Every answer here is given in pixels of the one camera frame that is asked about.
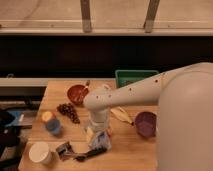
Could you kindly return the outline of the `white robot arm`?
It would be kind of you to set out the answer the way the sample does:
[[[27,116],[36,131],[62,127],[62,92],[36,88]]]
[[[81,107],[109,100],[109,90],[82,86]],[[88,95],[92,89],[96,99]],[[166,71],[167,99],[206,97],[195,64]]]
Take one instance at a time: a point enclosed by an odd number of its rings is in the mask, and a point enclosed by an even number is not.
[[[157,105],[157,171],[213,171],[213,63],[166,71],[84,99],[95,129],[108,125],[108,109]]]

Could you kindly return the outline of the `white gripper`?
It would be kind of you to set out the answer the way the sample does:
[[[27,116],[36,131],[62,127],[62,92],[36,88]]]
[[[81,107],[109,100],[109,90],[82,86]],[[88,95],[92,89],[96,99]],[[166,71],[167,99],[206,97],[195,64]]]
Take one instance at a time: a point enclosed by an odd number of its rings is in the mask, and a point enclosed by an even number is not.
[[[109,127],[109,110],[91,111],[85,124],[86,139],[92,140],[99,132],[106,131]]]

